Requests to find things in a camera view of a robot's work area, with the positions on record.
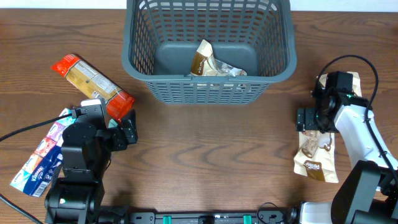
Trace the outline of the beige snack pouch dark window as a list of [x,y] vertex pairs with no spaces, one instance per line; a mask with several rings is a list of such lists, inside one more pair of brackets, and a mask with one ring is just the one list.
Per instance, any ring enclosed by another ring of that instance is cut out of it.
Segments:
[[[359,78],[359,73],[358,72],[348,72],[353,75],[353,84],[352,84],[352,89],[353,92],[356,96],[362,97],[361,93],[361,80]],[[322,74],[319,79],[319,83],[321,84],[322,89],[325,89],[326,86],[326,78],[327,78],[327,73]]]

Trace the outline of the teal wet wipes pack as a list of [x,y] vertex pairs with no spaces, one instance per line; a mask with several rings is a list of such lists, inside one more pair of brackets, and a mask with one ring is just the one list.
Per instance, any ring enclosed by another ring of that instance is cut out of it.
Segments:
[[114,119],[110,119],[110,120],[109,120],[108,128],[116,128],[116,127],[118,127],[118,126],[119,126],[119,124],[118,124],[117,121],[115,121]]

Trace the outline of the orange pasta packet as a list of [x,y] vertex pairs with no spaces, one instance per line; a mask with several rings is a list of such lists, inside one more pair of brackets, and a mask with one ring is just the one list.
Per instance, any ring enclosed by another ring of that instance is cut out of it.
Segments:
[[119,121],[132,110],[134,98],[80,56],[67,54],[52,65],[52,70],[87,97],[103,99],[112,118]]

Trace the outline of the beige snack pouch cookie print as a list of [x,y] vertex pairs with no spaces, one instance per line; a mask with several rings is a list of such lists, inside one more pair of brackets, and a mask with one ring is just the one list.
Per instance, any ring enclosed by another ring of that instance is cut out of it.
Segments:
[[338,183],[335,169],[335,134],[304,131],[298,133],[298,138],[294,172],[322,182]]

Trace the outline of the beige snack pouch brown band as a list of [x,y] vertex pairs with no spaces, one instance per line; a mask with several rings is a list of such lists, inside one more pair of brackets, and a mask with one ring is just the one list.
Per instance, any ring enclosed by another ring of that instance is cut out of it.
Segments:
[[246,76],[247,72],[214,58],[212,45],[203,39],[192,60],[190,74],[194,76]]

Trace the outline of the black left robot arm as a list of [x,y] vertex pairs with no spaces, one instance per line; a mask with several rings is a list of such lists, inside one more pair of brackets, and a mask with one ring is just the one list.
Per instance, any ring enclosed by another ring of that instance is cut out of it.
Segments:
[[136,112],[130,110],[112,128],[105,121],[103,100],[82,101],[71,110],[77,121],[62,134],[62,165],[55,169],[45,198],[46,223],[129,223],[128,207],[101,204],[103,176],[114,151],[138,140]]

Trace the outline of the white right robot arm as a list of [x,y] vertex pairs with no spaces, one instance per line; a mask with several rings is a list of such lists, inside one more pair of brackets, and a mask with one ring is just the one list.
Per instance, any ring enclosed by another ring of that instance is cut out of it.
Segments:
[[315,180],[337,183],[335,134],[343,138],[352,170],[331,202],[304,202],[299,223],[397,223],[397,159],[367,109],[359,75],[320,75],[316,106],[297,111],[298,152],[294,171]]

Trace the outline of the blue Kleenex tissue multipack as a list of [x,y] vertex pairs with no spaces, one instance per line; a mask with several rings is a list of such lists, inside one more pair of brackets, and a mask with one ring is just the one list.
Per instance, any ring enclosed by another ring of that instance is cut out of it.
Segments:
[[71,110],[65,108],[55,121],[47,135],[41,140],[21,170],[12,179],[10,186],[32,197],[42,195],[52,180],[54,170],[62,163],[61,146],[63,131],[76,122],[75,118],[66,117]]

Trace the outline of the grey plastic lattice basket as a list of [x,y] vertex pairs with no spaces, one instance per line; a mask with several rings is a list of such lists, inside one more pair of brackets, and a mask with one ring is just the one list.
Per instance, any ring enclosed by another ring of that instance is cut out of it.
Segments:
[[164,103],[247,104],[295,71],[287,0],[128,0],[122,63]]

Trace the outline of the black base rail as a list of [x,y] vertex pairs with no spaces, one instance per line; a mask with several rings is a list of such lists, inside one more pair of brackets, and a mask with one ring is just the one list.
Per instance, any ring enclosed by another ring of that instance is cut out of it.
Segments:
[[96,223],[125,224],[292,224],[299,222],[299,210],[270,203],[256,211],[132,212],[128,207],[103,207]]

